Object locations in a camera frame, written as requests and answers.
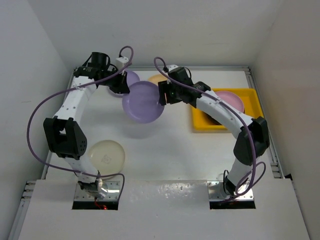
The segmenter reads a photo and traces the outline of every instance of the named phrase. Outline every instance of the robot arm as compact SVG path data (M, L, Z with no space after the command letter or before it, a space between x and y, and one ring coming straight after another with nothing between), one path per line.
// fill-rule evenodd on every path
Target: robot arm
M87 138L80 128L80 121L87 102L99 85L92 84L83 88L78 86L92 83L114 74L117 70L108 70L107 55L93 52L91 62L77 68L72 79L72 88L68 93L61 108L53 118L46 118L43 122L45 136L51 152L63 158L73 170L98 176L99 171L92 165L89 157L85 154L87 149ZM129 61L127 57L116 59L116 67L121 69ZM127 85L127 72L123 71L116 77L103 82L114 93L129 93ZM100 192L101 181L94 176L76 173L78 183L82 189L89 193Z
M249 137L244 129L243 123L228 109L226 109L220 102L224 102L219 98L211 88L203 82L197 82L193 84L191 78L188 76L185 68L177 65L171 65L167 69L168 76L179 83L188 85L190 87L199 89L206 94L215 97L217 100L213 100L208 96L201 94L195 90L182 87L171 81L162 81L158 83L160 99L159 102L162 105L175 104L184 102L192 105L219 123L224 125L236 138L236 144L233 149L235 155L235 161L229 172L224 179L226 193L228 195L234 195L236 186L240 180L252 170L253 156L251 151L251 145ZM254 119L253 117L246 115L242 112L238 112L228 103L224 102L232 110L234 110L248 126L251 136L254 141L254 147L256 156L261 156L269 147L269 133L268 125L263 117Z

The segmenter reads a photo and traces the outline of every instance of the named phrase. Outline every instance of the white enclosure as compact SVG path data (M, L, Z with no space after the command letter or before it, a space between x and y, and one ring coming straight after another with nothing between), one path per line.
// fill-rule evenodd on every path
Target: white enclosure
M92 51L114 59L124 45L134 48L134 67L161 56L178 65L251 68L278 160L317 239L319 10L316 0L2 0L0 240L9 236L25 182L43 168L26 143L32 110L65 89ZM62 99L35 116L31 141L42 159L43 119Z

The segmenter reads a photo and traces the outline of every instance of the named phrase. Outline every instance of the white table surface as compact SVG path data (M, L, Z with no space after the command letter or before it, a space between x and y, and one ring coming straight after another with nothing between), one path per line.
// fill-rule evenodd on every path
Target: white table surface
M155 71L137 71L147 79ZM243 71L192 71L213 88L247 88ZM262 180L253 188L256 209L210 210L206 180L222 179L234 161L230 133L193 133L190 106L168 105L150 124L129 120L121 99L99 87L80 124L88 147L119 142L126 176L118 211L71 210L77 179L49 168L38 180L20 240L307 240L289 179L274 179L267 150ZM55 154L51 163L69 167Z
M141 80L156 71L136 71ZM194 82L213 88L248 88L244 71L192 71ZM133 180L216 180L234 162L236 139L230 133L194 133L191 109L182 102L166 105L163 114L149 124L130 120L123 111L122 99L100 86L89 100L80 127L87 137L87 150L102 140L114 140L125 150L122 171ZM261 157L268 161L268 153ZM70 166L51 157L51 164ZM74 174L49 168L46 179L68 178ZM265 177L273 178L270 165Z

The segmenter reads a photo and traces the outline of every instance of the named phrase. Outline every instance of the purple cable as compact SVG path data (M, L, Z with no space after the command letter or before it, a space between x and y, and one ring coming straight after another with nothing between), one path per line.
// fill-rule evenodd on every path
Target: purple cable
M164 60L163 58L157 56L157 57L155 57L154 60L153 60L153 64L154 64L155 68L159 71L159 73L161 73L163 76L165 76L165 77L166 77L167 79L169 79L171 82L173 82L173 83L175 83L175 84L177 84L177 85L179 85L179 86L181 86L181 87L184 87L184 88L186 88L186 89L190 89L190 90L199 92L199 93L201 93L202 95L205 95L206 97L208 97L208 98L210 98L210 99L213 99L213 100L215 100L215 101L218 101L218 99L217 99L216 97L214 97L214 96L212 96L212 95L210 95L210 94L208 94L208 93L206 93L206 92L204 92L204 91L201 91L201 90L199 90L199 89L197 89L197 88L194 88L194 87L192 87L192 86L188 86L188 85L185 85L185 84L183 84L183 83L181 83L181 82L178 82L178 81L172 79L171 77L169 77L168 75L166 75L165 73L163 73L163 71L160 69L160 67L159 67L158 64L157 64L157 60L158 60L158 59L159 59L160 61L162 61L163 65L164 65L165 67L167 66L165 60ZM236 194L237 197L239 197L239 196L243 196L243 195L245 195L247 192L249 192L249 190L250 190L250 189L262 178L262 176L265 174L266 168L264 168L264 171L263 171L262 175L259 177L259 179L258 179L256 182L254 182L255 176L256 176L256 168L257 168L257 156L256 156L255 144L254 144L254 140L253 140L253 138L252 138L251 132L250 132L248 126L246 125L245 121L244 121L231 107L229 107L227 104L225 104L225 103L222 102L222 101L220 101L219 103L220 103L222 106L224 106L226 109L228 109L231 113L233 113L233 114L240 120L240 122L242 123L245 131L246 131L247 134L248 134L249 142L250 142L250 146L251 146L251 154L252 154L252 160L253 160L253 161L252 161L252 171L248 172L248 173L239 181L239 183L236 185L235 194ZM238 193L239 187L242 185L243 181L244 181L251 173L252 173L252 175L251 175L251 179L250 179L250 183L249 183L248 188L247 188L244 192Z
M103 78L103 79L100 79L98 81L94 81L94 82L89 82L89 83L86 83L86 84L82 84L82 85L79 85L77 88L84 88L84 87L87 87L87 86L90 86L90 85L93 85L93 84L100 84L104 81L107 81L113 77L115 77L116 75L118 75L119 73L121 73L123 70L125 70L132 62L132 59L134 57L134 50L131 46L124 46L123 48L121 48L120 52L119 52L119 56L121 55L122 51L124 49L130 49L131 50L131 56L129 58L129 61L128 63L121 69L119 69L117 72L115 72L114 74L106 77L106 78ZM60 95L60 94L65 94L65 93L68 93L68 92L71 92L73 90L76 90L75 87L72 87L72 88L69 88L69 89L66 89L66 90L62 90L62 91L59 91L59 92L56 92L54 94L52 94L51 96L48 96L46 99L44 99L42 102L40 102L38 104L38 106L35 107L35 109L33 110L30 118L29 118L29 121L28 121L28 125L26 127L26 141L27 141L27 144L28 144L28 147L29 147L29 150L30 152L32 153L32 155L35 157L35 159L37 159L40 163L48 166L48 167L51 167L51 168L54 168L54 169L59 169L59 170L64 170L64 171L67 171L67 172L73 172L73 173L78 173L80 174L81 172L79 170L73 170L73 169L69 169L69 168L64 168L64 167L60 167L60 166L56 166L56 165L52 165L50 163L47 163L46 161L42 160L40 157L37 156L37 154L35 153L35 151L33 150L32 146L31 146L31 142L30 142L30 127L31 127L31 122L36 114L36 112L38 111L38 109L45 103L47 102L48 100ZM123 189L124 189L124 185L125 185L125 175L123 175L122 173L114 173L114 174L108 174L108 175L94 175L94 174L90 174L90 173L86 173L86 172L82 172L83 175L86 175L86 176L90 176L90 177L95 177L95 178L109 178L109 177L113 177L113 176L122 176L123 178L123 181L122 181L122 188L121 188L121 191L119 193L119 197L118 197L118 201L120 200L120 197L121 197L121 194L123 192Z

